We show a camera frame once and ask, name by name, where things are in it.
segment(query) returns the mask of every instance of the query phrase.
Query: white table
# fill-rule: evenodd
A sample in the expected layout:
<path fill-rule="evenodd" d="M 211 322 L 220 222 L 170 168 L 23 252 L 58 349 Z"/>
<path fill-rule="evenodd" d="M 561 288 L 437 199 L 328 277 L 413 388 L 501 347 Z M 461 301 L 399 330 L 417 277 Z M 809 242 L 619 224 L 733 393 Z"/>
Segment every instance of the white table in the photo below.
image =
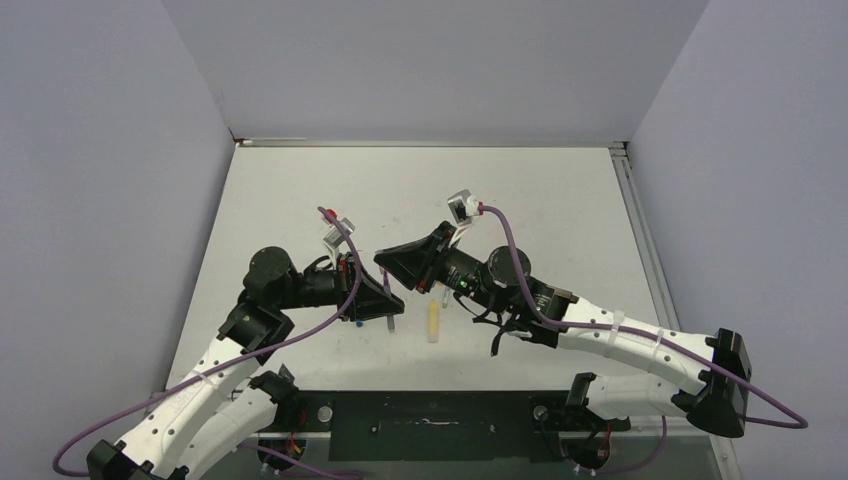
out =
<path fill-rule="evenodd" d="M 357 249 L 379 279 L 374 251 L 429 234 L 451 218 L 445 199 L 463 188 L 506 213 L 536 278 L 657 324 L 606 148 L 242 147 L 227 176 L 168 386 L 190 371 L 235 305 L 257 250 L 280 246 L 299 269 L 324 254 L 327 227 L 317 206 L 353 221 Z M 505 243 L 497 219 L 486 215 L 461 248 L 485 260 Z M 491 358 L 496 329 L 472 325 L 453 300 L 441 312 L 439 342 L 427 343 L 427 305 L 432 298 L 441 302 L 442 288 L 420 295 L 392 286 L 406 302 L 395 333 L 384 319 L 361 328 L 338 322 L 277 352 L 266 368 L 284 361 L 301 389 L 328 390 L 568 389 L 576 373 L 634 372 L 510 337 Z M 296 324 L 294 335 L 333 311 L 286 314 Z"/>

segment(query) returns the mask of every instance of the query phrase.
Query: light purple wall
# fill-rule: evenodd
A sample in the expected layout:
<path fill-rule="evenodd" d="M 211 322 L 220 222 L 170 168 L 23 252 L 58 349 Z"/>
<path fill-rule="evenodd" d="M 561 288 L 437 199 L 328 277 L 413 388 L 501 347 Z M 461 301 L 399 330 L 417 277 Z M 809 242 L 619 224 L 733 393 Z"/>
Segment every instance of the light purple wall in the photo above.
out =
<path fill-rule="evenodd" d="M 0 476 L 162 387 L 232 149 L 160 2 L 0 0 Z"/>
<path fill-rule="evenodd" d="M 848 478 L 846 132 L 848 2 L 713 0 L 630 144 L 681 324 L 810 420 L 749 426 L 748 479 Z"/>
<path fill-rule="evenodd" d="M 164 0 L 236 135 L 630 138 L 707 0 Z"/>

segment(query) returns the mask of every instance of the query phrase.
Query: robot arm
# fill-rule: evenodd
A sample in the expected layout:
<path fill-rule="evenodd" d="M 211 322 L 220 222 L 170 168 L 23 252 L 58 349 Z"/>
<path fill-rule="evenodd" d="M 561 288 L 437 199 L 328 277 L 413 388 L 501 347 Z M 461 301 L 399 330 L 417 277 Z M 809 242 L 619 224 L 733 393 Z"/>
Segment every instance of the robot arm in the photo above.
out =
<path fill-rule="evenodd" d="M 458 222 L 473 215 L 469 212 L 479 215 L 473 204 L 476 200 L 467 192 L 452 198 L 459 198 L 448 202 Z M 620 378 L 585 374 L 575 379 L 571 389 L 575 402 L 602 419 L 685 416 L 709 433 L 731 438 L 744 434 L 748 392 L 668 346 L 686 349 L 748 380 L 751 368 L 740 335 L 724 329 L 712 337 L 687 334 L 633 320 L 533 278 L 530 260 L 520 250 L 519 273 L 506 246 L 481 262 L 457 247 L 456 232 L 450 223 L 442 222 L 423 239 L 378 251 L 374 261 L 410 290 L 426 293 L 439 282 L 452 289 L 455 297 L 485 307 L 486 313 L 475 322 L 489 313 L 498 315 L 497 322 L 485 320 L 500 327 L 492 342 L 492 355 L 497 354 L 501 336 L 507 334 L 551 348 L 602 355 L 647 372 Z M 526 279 L 538 311 L 562 322 L 562 327 L 541 322 L 530 310 L 519 275 Z"/>
<path fill-rule="evenodd" d="M 339 221 L 348 232 L 353 225 Z M 93 480 L 182 480 L 198 478 L 242 439 L 267 426 L 277 411 L 275 404 L 286 402 L 297 388 L 287 371 L 264 372 L 251 380 L 250 389 L 219 413 L 215 410 L 230 392 L 271 353 L 245 361 L 242 357 L 283 342 L 294 323 L 283 309 L 317 307 L 345 303 L 354 284 L 356 257 L 338 254 L 341 235 L 325 235 L 327 251 L 336 257 L 331 266 L 313 262 L 302 273 L 292 265 L 285 250 L 267 247 L 250 260 L 244 278 L 245 290 L 237 306 L 227 316 L 195 368 L 185 380 L 200 380 L 185 387 L 162 403 L 139 425 L 111 445 L 100 441 L 88 454 Z M 360 268 L 361 283 L 343 320 L 369 320 L 403 313 L 403 302 Z M 210 368 L 221 368 L 205 376 Z"/>

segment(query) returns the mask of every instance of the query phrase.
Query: black panel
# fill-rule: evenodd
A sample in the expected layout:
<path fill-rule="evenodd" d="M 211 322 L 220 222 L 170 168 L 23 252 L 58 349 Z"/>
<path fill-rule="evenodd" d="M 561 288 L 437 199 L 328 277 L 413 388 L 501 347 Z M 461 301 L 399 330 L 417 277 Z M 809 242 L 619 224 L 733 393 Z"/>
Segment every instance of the black panel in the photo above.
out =
<path fill-rule="evenodd" d="M 492 460 L 524 457 L 533 462 L 552 458 L 533 409 L 550 411 L 546 430 L 585 431 L 596 427 L 594 415 L 571 409 L 568 391 L 546 392 L 301 392 L 296 413 L 306 412 L 301 432 L 331 431 L 331 461 Z M 329 423 L 317 420 L 330 406 Z M 278 415 L 266 431 L 288 432 L 296 415 Z M 613 430 L 630 428 L 612 422 Z"/>

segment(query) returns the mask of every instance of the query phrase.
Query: yellow marker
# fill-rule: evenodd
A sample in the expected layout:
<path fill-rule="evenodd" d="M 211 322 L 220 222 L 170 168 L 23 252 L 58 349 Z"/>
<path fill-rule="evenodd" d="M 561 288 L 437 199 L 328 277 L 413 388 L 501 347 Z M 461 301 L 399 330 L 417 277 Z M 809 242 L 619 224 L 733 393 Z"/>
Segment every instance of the yellow marker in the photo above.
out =
<path fill-rule="evenodd" d="M 439 342 L 439 304 L 436 300 L 430 300 L 430 318 L 427 324 L 427 341 Z"/>

